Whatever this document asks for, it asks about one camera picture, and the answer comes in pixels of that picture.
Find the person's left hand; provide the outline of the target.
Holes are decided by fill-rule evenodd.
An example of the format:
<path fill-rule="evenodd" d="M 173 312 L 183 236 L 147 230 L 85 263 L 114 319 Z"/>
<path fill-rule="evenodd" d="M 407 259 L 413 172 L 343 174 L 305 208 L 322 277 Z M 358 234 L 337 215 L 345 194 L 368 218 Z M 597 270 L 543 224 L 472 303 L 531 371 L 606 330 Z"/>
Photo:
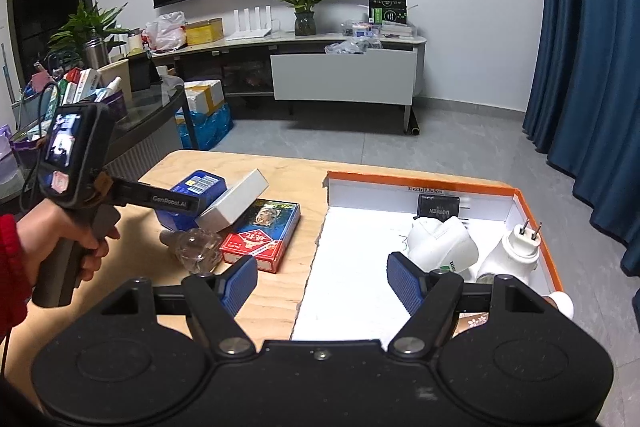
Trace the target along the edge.
<path fill-rule="evenodd" d="M 87 249 L 82 257 L 79 280 L 89 282 L 108 254 L 106 239 L 97 239 L 89 225 L 74 220 L 49 199 L 43 199 L 17 221 L 16 231 L 23 248 L 23 265 L 29 284 L 36 285 L 41 263 L 52 254 L 60 239 L 71 239 Z"/>

